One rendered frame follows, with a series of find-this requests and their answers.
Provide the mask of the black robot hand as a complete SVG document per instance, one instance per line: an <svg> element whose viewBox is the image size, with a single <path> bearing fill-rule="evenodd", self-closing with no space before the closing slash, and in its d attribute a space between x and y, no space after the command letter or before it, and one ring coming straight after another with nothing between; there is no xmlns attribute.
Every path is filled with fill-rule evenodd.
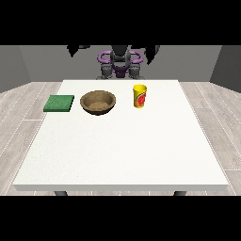
<svg viewBox="0 0 241 241"><path fill-rule="evenodd" d="M80 49L88 49L89 45L68 45L67 49L70 56L74 56Z"/></svg>
<svg viewBox="0 0 241 241"><path fill-rule="evenodd" d="M139 45L132 45L132 49L144 49L144 55L147 58L147 64L150 65L154 60L155 56L157 55L160 46L159 45L148 45L148 46L139 46Z"/></svg>

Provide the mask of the yellow cup with melon print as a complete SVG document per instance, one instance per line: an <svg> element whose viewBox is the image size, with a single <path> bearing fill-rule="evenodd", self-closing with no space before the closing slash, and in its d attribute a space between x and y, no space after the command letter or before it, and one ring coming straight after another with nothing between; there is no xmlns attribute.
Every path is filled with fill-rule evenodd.
<svg viewBox="0 0 241 241"><path fill-rule="evenodd" d="M134 85L133 92L134 92L134 107L142 108L145 104L147 87L141 84Z"/></svg>

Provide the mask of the green square pad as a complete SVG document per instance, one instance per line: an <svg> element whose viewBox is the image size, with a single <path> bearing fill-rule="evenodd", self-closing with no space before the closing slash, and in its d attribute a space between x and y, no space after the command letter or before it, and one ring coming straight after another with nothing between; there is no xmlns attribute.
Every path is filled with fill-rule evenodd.
<svg viewBox="0 0 241 241"><path fill-rule="evenodd" d="M44 108L44 112L69 112L74 100L73 95L51 95Z"/></svg>

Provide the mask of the brown wooden bowl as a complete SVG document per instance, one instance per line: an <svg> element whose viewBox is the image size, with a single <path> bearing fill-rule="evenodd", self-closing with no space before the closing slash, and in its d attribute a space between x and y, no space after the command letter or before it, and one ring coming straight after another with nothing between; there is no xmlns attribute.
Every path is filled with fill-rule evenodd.
<svg viewBox="0 0 241 241"><path fill-rule="evenodd" d="M105 90L93 90L83 95L80 99L82 108L89 114L96 116L108 113L115 103L115 95Z"/></svg>

